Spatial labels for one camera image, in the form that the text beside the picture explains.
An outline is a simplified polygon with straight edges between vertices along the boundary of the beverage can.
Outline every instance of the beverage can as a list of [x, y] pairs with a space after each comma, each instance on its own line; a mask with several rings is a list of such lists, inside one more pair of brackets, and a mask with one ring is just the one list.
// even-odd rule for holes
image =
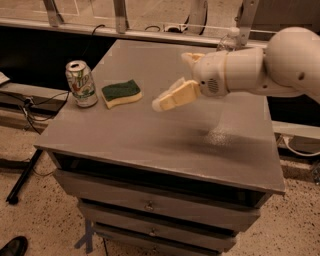
[[69, 62], [66, 66], [66, 77], [79, 107], [90, 107], [98, 101], [91, 70], [84, 61]]

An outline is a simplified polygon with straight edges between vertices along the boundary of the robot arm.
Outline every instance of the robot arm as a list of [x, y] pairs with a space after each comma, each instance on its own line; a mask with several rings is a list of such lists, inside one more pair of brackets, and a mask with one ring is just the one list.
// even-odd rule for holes
[[189, 103], [199, 91], [209, 97], [239, 91], [275, 97], [306, 94], [320, 103], [320, 37], [307, 29], [280, 31], [265, 53], [261, 48], [184, 53], [182, 60], [189, 65], [193, 80], [178, 80], [162, 93], [153, 102], [156, 111]]

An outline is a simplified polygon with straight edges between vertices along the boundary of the yellow sponge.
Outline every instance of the yellow sponge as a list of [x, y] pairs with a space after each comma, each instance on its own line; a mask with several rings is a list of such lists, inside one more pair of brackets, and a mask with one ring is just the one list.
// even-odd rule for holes
[[107, 85], [102, 88], [102, 95], [109, 109], [116, 105], [132, 103], [142, 98], [141, 90], [134, 80]]

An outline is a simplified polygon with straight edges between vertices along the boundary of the gray table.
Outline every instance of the gray table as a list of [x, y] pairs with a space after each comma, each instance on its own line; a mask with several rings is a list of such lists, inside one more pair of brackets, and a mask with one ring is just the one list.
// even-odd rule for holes
[[[181, 53], [210, 51], [118, 40], [93, 71], [99, 102], [81, 109], [71, 98], [37, 140], [98, 234], [166, 253], [212, 255], [234, 245], [270, 195], [284, 193], [265, 97], [235, 93], [152, 110], [174, 81], [190, 79]], [[143, 98], [108, 110], [100, 88], [130, 79]], [[188, 240], [195, 233], [199, 242]]]

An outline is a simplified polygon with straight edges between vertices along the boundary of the black shoe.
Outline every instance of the black shoe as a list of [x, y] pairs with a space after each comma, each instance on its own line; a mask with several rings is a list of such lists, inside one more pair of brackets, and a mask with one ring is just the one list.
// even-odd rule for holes
[[0, 250], [0, 256], [23, 256], [27, 248], [27, 238], [24, 236], [18, 236], [13, 238]]

